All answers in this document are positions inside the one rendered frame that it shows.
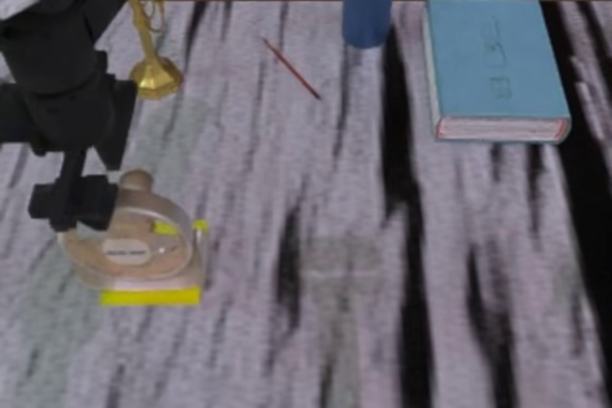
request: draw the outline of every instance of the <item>book cover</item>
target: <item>book cover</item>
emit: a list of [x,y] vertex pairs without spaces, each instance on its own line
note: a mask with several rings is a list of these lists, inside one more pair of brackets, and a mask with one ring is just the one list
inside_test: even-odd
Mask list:
[[560,141],[570,114],[539,2],[428,0],[439,138]]

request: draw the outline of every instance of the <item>red pencil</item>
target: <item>red pencil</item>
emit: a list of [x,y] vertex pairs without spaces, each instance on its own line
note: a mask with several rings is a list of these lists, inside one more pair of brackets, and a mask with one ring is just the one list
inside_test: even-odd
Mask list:
[[294,68],[294,66],[292,66],[287,59],[285,59],[285,56],[283,56],[279,50],[273,47],[271,43],[268,40],[266,40],[264,37],[261,37],[261,39],[264,41],[266,46],[272,51],[272,53],[274,53],[274,55],[278,58],[278,60],[285,65],[285,67],[289,70],[289,72],[291,72],[294,75],[294,77],[297,78],[299,82],[302,85],[304,85],[304,87],[308,91],[310,91],[314,97],[316,97],[318,100],[321,100],[321,96],[317,93],[317,91],[315,91],[315,88],[313,88],[310,85],[310,83],[306,81],[306,78],[304,78],[302,75],[299,74],[299,72]]

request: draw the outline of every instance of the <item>wooden knob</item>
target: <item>wooden knob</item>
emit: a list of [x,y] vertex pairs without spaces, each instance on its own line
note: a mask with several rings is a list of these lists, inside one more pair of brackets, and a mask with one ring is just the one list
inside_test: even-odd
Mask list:
[[142,169],[126,172],[121,176],[120,186],[130,190],[151,191],[153,188],[153,177]]

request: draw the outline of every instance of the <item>pencil holder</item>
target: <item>pencil holder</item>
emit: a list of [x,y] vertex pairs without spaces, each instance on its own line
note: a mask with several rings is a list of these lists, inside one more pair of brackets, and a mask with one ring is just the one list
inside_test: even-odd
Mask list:
[[342,35],[355,48],[380,46],[389,33],[393,0],[344,0]]

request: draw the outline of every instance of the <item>brass candlestick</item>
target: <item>brass candlestick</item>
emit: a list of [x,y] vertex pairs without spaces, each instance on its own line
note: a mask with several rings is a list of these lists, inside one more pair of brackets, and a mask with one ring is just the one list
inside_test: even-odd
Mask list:
[[[157,54],[151,39],[152,32],[160,32],[165,26],[164,0],[129,0],[129,4],[144,50],[144,59],[134,66],[130,79],[138,84],[140,97],[161,99],[177,91],[183,83],[181,71],[172,61]],[[156,12],[161,14],[159,28],[152,26]]]

